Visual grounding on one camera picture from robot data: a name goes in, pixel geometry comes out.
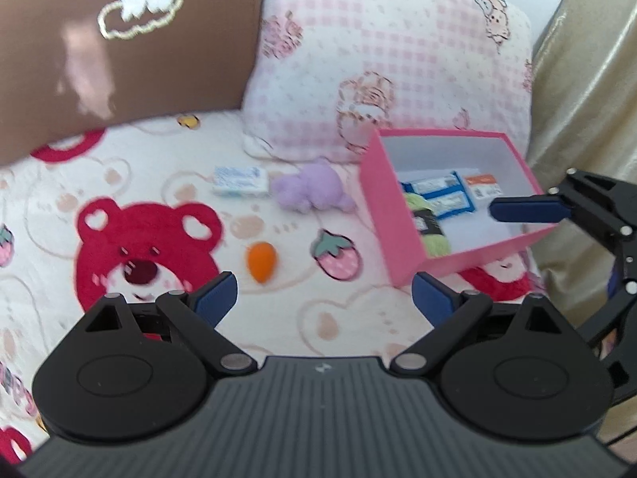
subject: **purple stuffed animal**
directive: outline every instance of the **purple stuffed animal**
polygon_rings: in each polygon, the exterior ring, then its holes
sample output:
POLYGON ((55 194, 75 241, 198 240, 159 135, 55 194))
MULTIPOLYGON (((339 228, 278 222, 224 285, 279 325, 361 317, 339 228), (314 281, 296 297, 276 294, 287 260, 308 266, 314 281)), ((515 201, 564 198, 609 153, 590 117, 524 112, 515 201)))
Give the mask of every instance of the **purple stuffed animal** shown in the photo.
POLYGON ((343 190, 343 183, 326 159, 306 165, 298 174, 279 176, 272 181, 276 202, 288 210, 308 213, 340 208, 343 212, 356 209, 354 200, 343 190))

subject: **gray ribbed panel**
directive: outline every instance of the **gray ribbed panel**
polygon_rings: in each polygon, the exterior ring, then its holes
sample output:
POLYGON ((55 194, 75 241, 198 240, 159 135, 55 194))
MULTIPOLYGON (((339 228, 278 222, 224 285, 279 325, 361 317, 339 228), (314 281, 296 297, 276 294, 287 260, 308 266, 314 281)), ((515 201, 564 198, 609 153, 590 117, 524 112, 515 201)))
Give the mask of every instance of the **gray ribbed panel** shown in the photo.
POLYGON ((617 478, 625 465, 590 437, 550 447, 481 437, 426 383, 391 377, 374 358, 270 357, 254 375, 223 380, 192 419, 155 439, 125 447, 52 439, 21 470, 28 478, 617 478))

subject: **yellow embroidered outline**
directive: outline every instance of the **yellow embroidered outline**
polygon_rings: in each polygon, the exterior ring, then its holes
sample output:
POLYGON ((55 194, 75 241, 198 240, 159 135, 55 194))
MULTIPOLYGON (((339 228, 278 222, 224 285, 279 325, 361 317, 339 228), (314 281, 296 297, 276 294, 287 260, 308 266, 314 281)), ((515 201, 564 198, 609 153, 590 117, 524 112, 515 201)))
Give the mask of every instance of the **yellow embroidered outline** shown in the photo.
POLYGON ((173 6, 168 11, 168 14, 158 20, 150 20, 145 25, 133 25, 129 30, 106 30, 106 16, 116 9, 121 9, 123 4, 120 1, 111 2, 104 6, 98 14, 98 25, 100 26, 100 32, 106 39, 132 39, 138 34, 148 34, 157 28, 162 28, 171 23, 174 20, 174 16, 179 9, 182 8, 184 0, 175 0, 173 6))

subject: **silver screw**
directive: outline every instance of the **silver screw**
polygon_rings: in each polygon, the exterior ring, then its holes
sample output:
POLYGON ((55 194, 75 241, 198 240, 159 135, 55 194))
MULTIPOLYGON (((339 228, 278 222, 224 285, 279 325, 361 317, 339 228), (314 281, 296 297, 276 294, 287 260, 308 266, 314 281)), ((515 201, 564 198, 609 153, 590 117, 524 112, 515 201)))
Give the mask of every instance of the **silver screw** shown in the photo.
POLYGON ((225 354, 221 358, 221 366, 227 370, 245 370, 252 364, 252 358, 247 354, 225 354))
POLYGON ((420 370, 427 364, 427 359, 420 354, 406 353, 396 357, 396 364, 403 370, 420 370))

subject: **bed sheet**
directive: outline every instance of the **bed sheet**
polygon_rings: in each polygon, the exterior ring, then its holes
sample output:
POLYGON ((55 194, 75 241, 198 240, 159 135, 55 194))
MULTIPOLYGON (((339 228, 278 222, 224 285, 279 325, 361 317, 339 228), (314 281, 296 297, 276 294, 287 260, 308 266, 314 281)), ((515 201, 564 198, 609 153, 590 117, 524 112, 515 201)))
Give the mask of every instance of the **bed sheet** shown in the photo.
MULTIPOLYGON (((0 451, 20 458, 46 439, 31 382, 38 365, 104 292, 152 300, 231 270, 237 305, 221 334, 260 362, 269 354, 375 354, 387 362, 431 329, 409 289, 389 284, 356 166, 336 166, 358 204, 285 212, 273 199, 212 193, 218 165, 297 171, 241 149, 239 112, 149 119, 47 146, 0 172, 0 451), (219 218, 223 233, 218 228, 219 218), (322 231, 351 239, 361 267, 339 281, 311 254, 322 231), (257 284, 246 248, 270 242, 279 266, 257 284)), ((542 290, 527 253, 443 279, 520 302, 542 290)))

